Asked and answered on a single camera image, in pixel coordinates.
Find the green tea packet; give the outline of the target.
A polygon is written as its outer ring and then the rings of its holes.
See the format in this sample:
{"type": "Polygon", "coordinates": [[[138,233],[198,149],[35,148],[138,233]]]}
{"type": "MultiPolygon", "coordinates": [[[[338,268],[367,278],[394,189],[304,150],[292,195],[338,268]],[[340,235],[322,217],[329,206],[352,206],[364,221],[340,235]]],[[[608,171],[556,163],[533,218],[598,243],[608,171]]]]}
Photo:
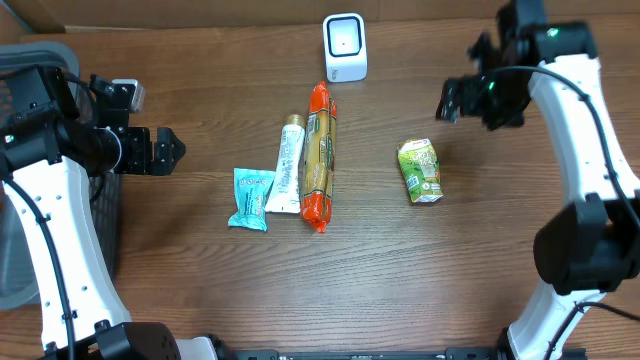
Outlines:
{"type": "Polygon", "coordinates": [[[412,203],[434,203],[443,196],[439,160],[428,138],[401,143],[397,156],[412,203]]]}

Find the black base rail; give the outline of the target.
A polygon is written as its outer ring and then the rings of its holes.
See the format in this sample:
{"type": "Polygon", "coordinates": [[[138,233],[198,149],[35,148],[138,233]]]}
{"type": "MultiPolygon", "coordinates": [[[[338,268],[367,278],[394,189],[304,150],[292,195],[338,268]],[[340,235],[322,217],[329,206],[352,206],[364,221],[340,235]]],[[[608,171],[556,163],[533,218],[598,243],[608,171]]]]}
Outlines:
{"type": "Polygon", "coordinates": [[[440,352],[290,352],[276,350],[236,351],[238,360],[490,360],[507,359],[490,347],[454,347],[440,352]]]}

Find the white barcode scanner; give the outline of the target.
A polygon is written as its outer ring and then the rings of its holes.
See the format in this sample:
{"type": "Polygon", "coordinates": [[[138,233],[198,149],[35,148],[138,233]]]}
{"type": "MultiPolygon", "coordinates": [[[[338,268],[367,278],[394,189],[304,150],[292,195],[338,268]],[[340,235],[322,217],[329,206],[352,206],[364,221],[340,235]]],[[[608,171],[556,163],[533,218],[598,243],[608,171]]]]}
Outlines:
{"type": "Polygon", "coordinates": [[[322,31],[327,80],[344,83],[365,79],[368,55],[363,18],[353,12],[329,15],[322,31]]]}

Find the white tube with gold cap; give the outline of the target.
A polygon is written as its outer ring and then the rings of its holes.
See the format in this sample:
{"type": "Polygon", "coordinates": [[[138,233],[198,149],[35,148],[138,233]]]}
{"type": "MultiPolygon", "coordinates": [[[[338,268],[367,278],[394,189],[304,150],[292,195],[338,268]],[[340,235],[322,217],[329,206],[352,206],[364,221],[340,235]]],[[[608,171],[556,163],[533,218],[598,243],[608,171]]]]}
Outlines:
{"type": "Polygon", "coordinates": [[[290,114],[281,131],[275,178],[265,210],[270,213],[300,212],[299,163],[305,137],[305,121],[290,114]]]}

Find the orange spaghetti packet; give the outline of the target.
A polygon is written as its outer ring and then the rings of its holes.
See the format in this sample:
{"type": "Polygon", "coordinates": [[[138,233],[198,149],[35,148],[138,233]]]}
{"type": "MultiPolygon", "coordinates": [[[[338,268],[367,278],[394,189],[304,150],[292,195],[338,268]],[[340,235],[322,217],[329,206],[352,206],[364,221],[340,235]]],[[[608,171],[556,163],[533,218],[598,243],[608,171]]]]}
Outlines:
{"type": "Polygon", "coordinates": [[[321,81],[310,96],[301,185],[301,217],[318,233],[332,217],[336,137],[337,105],[321,81]]]}

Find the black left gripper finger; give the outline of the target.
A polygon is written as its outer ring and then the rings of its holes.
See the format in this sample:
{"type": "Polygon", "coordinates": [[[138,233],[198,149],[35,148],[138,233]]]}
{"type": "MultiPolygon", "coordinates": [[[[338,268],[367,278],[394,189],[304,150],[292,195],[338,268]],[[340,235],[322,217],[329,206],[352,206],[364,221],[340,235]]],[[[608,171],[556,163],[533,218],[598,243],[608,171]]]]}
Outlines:
{"type": "Polygon", "coordinates": [[[170,175],[185,155],[186,147],[175,144],[155,144],[152,161],[153,175],[170,175]]]}
{"type": "Polygon", "coordinates": [[[168,127],[157,129],[157,140],[155,149],[165,148],[168,150],[185,150],[186,145],[175,135],[174,131],[168,127]]]}

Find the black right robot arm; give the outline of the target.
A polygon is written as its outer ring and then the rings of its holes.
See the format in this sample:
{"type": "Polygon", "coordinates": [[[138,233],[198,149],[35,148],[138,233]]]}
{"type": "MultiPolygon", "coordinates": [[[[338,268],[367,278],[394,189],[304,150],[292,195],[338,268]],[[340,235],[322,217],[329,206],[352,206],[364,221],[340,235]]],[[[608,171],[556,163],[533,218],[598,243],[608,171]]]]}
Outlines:
{"type": "Polygon", "coordinates": [[[476,73],[444,82],[440,120],[489,130],[543,116],[563,183],[563,207],[535,236],[538,285],[485,359],[582,359],[564,345],[582,317],[639,273],[639,180],[619,145],[601,87],[598,51],[582,21],[551,23],[541,0],[511,0],[499,38],[469,49],[476,73]]]}

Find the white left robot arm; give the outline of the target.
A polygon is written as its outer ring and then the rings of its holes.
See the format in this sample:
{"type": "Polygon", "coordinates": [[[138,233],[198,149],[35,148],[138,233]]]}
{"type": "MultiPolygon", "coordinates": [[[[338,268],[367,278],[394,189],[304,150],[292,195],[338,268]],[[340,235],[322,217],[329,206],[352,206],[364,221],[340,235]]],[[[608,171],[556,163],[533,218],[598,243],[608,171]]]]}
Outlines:
{"type": "Polygon", "coordinates": [[[78,78],[31,65],[1,77],[11,100],[1,122],[1,179],[18,211],[41,298],[49,359],[207,359],[225,356],[213,336],[178,339],[158,322],[136,322],[107,270],[90,181],[106,174],[165,176],[185,155],[169,128],[129,123],[144,101],[134,79],[83,83],[88,122],[72,93],[78,78]]]}

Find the teal snack packet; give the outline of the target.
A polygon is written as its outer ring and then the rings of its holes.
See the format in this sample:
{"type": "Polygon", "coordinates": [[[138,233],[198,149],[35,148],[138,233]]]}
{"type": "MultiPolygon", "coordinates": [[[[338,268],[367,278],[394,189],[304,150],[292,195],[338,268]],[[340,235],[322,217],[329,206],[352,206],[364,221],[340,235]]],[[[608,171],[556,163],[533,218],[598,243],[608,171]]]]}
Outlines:
{"type": "Polygon", "coordinates": [[[275,172],[271,170],[234,169],[234,197],[237,211],[228,220],[230,227],[267,231],[266,198],[274,179],[275,172]]]}

